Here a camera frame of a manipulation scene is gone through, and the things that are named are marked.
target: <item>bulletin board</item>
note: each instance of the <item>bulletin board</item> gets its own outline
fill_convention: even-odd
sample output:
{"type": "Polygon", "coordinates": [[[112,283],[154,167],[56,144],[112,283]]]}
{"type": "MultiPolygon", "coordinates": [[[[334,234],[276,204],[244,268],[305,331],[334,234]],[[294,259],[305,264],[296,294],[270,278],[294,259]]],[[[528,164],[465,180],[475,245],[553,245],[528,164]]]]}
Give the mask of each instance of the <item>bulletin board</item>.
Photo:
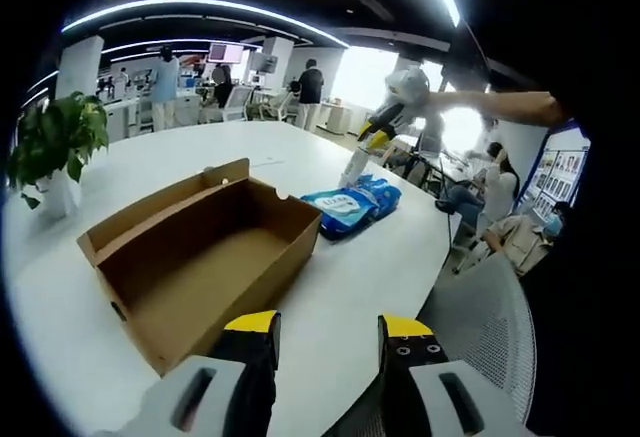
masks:
{"type": "Polygon", "coordinates": [[[545,220],[556,202],[573,203],[591,142],[575,121],[550,131],[520,194],[518,205],[545,220]]]}

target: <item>green leaves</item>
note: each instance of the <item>green leaves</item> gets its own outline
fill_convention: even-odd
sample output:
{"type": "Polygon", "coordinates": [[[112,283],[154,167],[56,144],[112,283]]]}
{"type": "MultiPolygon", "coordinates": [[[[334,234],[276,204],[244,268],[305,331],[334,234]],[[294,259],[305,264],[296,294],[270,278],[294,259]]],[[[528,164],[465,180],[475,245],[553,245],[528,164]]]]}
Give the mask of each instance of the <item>green leaves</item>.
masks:
{"type": "Polygon", "coordinates": [[[35,197],[29,197],[24,192],[20,194],[20,197],[22,197],[25,200],[25,202],[27,203],[27,205],[31,210],[35,209],[37,206],[40,205],[40,201],[38,199],[36,199],[35,197]]]}
{"type": "Polygon", "coordinates": [[[69,151],[69,159],[67,160],[67,173],[76,182],[80,182],[80,174],[82,174],[83,163],[80,162],[78,156],[73,150],[69,151]]]}
{"type": "MultiPolygon", "coordinates": [[[[31,107],[18,121],[18,144],[7,162],[9,185],[23,189],[36,186],[54,170],[67,166],[69,177],[78,182],[82,168],[93,152],[109,145],[107,113],[100,99],[74,92],[42,107],[31,107]]],[[[36,198],[21,194],[29,207],[36,198]]]]}

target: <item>open cardboard box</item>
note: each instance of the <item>open cardboard box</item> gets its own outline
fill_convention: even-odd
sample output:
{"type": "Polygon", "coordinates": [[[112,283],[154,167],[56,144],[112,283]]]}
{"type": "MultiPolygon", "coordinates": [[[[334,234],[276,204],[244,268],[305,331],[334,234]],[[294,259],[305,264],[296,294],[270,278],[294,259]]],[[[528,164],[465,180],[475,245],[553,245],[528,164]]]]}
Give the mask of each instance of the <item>open cardboard box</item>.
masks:
{"type": "Polygon", "coordinates": [[[243,159],[122,209],[78,244],[162,375],[206,355],[230,320],[274,303],[311,256],[320,216],[250,178],[243,159]]]}

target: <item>blue plastic bag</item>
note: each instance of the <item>blue plastic bag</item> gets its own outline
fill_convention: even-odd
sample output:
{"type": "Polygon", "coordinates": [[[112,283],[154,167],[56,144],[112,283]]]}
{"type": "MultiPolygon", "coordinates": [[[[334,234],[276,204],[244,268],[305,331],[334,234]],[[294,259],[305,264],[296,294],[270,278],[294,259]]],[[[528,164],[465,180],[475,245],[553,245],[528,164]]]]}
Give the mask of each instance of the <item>blue plastic bag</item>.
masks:
{"type": "Polygon", "coordinates": [[[301,197],[322,211],[320,233],[337,240],[361,231],[395,210],[402,192],[385,179],[361,176],[353,187],[301,197]]]}

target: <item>blue shirt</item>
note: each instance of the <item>blue shirt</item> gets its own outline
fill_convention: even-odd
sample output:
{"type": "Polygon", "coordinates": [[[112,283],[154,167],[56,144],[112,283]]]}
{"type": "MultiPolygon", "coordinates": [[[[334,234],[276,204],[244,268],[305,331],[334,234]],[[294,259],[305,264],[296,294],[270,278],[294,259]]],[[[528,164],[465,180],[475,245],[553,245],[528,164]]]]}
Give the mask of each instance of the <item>blue shirt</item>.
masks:
{"type": "Polygon", "coordinates": [[[164,59],[158,60],[154,72],[156,77],[151,89],[151,102],[160,104],[175,100],[178,96],[178,77],[180,73],[178,59],[173,57],[169,62],[165,62],[164,59]]]}

